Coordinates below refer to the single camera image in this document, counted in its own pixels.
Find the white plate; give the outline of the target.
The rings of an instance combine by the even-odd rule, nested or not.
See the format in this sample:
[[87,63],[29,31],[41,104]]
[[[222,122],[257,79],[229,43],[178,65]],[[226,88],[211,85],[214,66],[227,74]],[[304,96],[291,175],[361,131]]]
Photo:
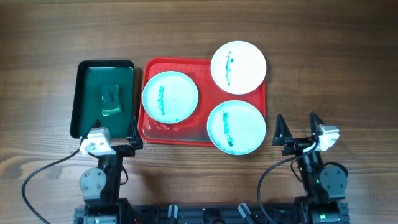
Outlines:
[[243,95],[254,91],[264,81],[267,62],[255,45],[232,41],[214,53],[210,71],[214,82],[223,91]]

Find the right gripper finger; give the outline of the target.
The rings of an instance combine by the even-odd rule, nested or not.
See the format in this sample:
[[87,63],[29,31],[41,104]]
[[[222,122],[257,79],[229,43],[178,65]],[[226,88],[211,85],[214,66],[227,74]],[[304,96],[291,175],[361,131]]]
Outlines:
[[291,143],[292,143],[292,134],[283,116],[281,114],[278,114],[272,145],[284,146],[286,144],[291,144]]
[[310,113],[310,129],[313,135],[319,135],[317,128],[324,122],[318,117],[318,115],[312,111]]

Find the light blue plate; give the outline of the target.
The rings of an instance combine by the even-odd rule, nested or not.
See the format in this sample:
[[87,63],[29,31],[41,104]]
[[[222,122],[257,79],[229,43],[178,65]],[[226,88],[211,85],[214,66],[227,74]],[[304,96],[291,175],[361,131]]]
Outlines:
[[241,100],[216,106],[208,117],[206,129],[219,150],[235,156],[255,151],[266,136],[263,115],[252,104]]
[[187,119],[198,104],[198,88],[186,74],[161,72],[144,86],[142,105],[154,120],[174,124]]

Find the green yellow sponge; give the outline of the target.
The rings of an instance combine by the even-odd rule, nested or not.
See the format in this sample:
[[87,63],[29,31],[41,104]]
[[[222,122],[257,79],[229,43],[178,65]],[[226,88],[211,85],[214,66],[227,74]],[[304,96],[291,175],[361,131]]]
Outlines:
[[101,112],[103,116],[110,116],[121,112],[121,104],[119,100],[119,87],[117,85],[102,86],[101,99],[102,99]]

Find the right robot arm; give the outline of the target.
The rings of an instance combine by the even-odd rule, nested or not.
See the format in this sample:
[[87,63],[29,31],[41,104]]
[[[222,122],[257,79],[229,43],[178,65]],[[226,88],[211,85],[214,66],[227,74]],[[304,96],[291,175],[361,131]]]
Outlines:
[[343,203],[348,170],[337,162],[323,162],[321,152],[340,136],[337,126],[326,125],[310,113],[311,135],[294,138],[281,114],[277,116],[272,145],[283,146],[282,155],[294,156],[306,196],[294,202],[295,223],[349,223],[348,205]]

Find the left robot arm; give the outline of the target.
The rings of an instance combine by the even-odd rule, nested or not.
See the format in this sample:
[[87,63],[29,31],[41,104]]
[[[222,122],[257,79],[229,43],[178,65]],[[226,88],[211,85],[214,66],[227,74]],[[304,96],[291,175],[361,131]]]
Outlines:
[[134,157],[143,148],[137,130],[137,119],[133,116],[127,131],[127,144],[113,146],[108,128],[95,120],[85,137],[82,137],[79,150],[97,158],[98,165],[90,168],[80,177],[85,206],[75,210],[74,223],[140,223],[126,198],[119,197],[121,174],[125,157]]

